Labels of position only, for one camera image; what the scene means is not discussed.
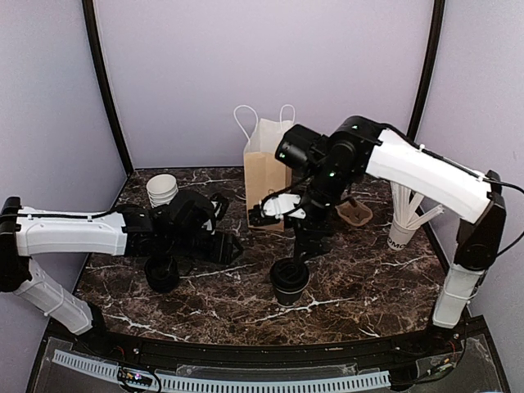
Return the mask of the black cup lid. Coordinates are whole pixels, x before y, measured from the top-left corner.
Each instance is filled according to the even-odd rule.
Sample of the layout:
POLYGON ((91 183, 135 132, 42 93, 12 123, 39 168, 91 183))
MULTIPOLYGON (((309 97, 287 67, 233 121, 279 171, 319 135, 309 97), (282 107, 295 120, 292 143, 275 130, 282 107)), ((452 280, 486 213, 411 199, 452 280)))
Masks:
POLYGON ((292 258, 283 258, 273 263, 269 279, 279 291, 303 291, 309 282, 309 269, 303 263, 296 264, 292 258))

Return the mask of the black paper coffee cup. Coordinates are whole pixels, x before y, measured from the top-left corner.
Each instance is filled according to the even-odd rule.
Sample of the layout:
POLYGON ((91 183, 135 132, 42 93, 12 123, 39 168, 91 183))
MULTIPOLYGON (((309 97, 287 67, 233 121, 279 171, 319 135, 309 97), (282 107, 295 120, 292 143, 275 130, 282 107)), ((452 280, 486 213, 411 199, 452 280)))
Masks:
POLYGON ((304 289, 298 291, 284 291, 278 287, 273 288, 273 293, 277 302, 282 307, 292 307, 297 301, 300 300, 304 289))

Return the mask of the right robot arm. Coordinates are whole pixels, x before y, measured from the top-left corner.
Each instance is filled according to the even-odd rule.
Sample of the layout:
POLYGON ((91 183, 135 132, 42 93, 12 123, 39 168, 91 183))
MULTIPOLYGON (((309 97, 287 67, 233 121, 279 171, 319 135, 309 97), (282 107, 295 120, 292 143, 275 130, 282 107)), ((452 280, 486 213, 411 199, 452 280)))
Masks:
POLYGON ((325 219, 342 193, 368 174, 428 197, 460 218, 457 249, 437 298, 432 325, 418 348, 435 355, 449 342, 481 277, 499 255, 506 221, 496 172, 482 174, 411 142, 398 129, 351 116, 330 136, 296 124, 286 131, 275 157, 310 180, 303 195, 275 192, 262 201, 265 216, 325 219))

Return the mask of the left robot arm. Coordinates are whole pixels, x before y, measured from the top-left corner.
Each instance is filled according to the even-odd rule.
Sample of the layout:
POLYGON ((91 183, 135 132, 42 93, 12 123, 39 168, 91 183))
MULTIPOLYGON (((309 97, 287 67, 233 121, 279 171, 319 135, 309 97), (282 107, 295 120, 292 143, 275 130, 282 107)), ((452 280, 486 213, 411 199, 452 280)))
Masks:
POLYGON ((178 257, 229 265, 243 252, 237 237, 216 224, 228 199, 182 191, 151 209, 125 204, 107 212, 77 213, 24 207, 9 197, 1 210, 1 290, 12 292, 83 337, 98 357, 115 351, 115 338, 95 305, 80 300, 34 260, 47 253, 146 257, 146 275, 158 292, 176 285, 178 257))

